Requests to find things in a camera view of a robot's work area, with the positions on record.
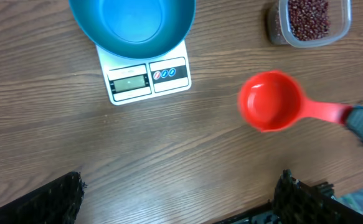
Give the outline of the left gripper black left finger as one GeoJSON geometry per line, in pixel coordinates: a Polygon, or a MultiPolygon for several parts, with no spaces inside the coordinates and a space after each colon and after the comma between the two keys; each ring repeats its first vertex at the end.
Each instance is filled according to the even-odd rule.
{"type": "Polygon", "coordinates": [[[87,185],[69,172],[0,207],[0,224],[74,224],[87,185]]]}

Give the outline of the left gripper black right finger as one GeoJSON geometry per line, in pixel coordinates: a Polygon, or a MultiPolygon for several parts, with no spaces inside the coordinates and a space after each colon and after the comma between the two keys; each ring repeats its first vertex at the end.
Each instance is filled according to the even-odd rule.
{"type": "Polygon", "coordinates": [[[278,179],[272,200],[217,224],[363,224],[363,214],[338,202],[333,184],[308,186],[289,169],[278,179]]]}

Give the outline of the orange measuring scoop blue handle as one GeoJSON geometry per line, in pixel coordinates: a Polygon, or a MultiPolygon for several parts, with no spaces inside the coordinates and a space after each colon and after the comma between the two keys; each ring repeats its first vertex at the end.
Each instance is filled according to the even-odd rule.
{"type": "Polygon", "coordinates": [[[308,98],[300,84],[280,70],[249,78],[238,93],[237,104],[241,117],[262,133],[287,129],[304,118],[343,125],[353,110],[352,105],[308,98]]]}

